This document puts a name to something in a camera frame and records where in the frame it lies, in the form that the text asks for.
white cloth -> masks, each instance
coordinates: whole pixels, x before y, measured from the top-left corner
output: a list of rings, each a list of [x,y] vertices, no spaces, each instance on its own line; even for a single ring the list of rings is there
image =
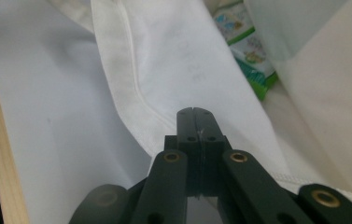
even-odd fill
[[[246,4],[269,59],[326,158],[317,163],[333,166],[333,185],[352,190],[352,1]]]
[[[348,28],[352,27],[351,16],[346,16],[352,15],[352,3],[246,3],[290,93],[289,98],[280,88],[269,97],[272,101],[263,103],[277,128],[275,132],[199,0],[92,0],[94,32],[120,117],[143,149],[154,156],[162,150],[163,141],[158,136],[176,131],[177,110],[203,107],[215,114],[234,148],[252,152],[268,171],[352,190],[352,154],[347,153],[352,148],[352,129],[345,129],[345,125],[352,126],[352,119],[343,128],[337,126],[342,123],[339,120],[352,115],[352,111],[345,115],[341,110],[348,108],[352,98],[345,104],[340,100],[343,95],[338,93],[345,88],[346,80],[340,80],[341,90],[329,88],[329,83],[339,81],[339,75],[335,78],[334,74],[342,73],[347,81],[352,76],[344,66],[338,66],[339,58],[332,58],[336,56],[332,49],[323,48],[322,43],[309,45],[323,27],[329,30],[321,32],[328,41],[337,33],[326,32],[341,29],[345,20]],[[335,22],[335,26],[328,27],[328,21]],[[345,43],[351,36],[344,36]],[[302,49],[328,55],[326,60],[313,53],[301,56]],[[329,64],[335,70],[328,75],[330,71],[325,66],[312,64]],[[337,91],[328,96],[328,90]],[[352,95],[352,88],[345,95]],[[341,167],[345,160],[347,166]],[[306,183],[286,175],[273,176],[289,189]]]

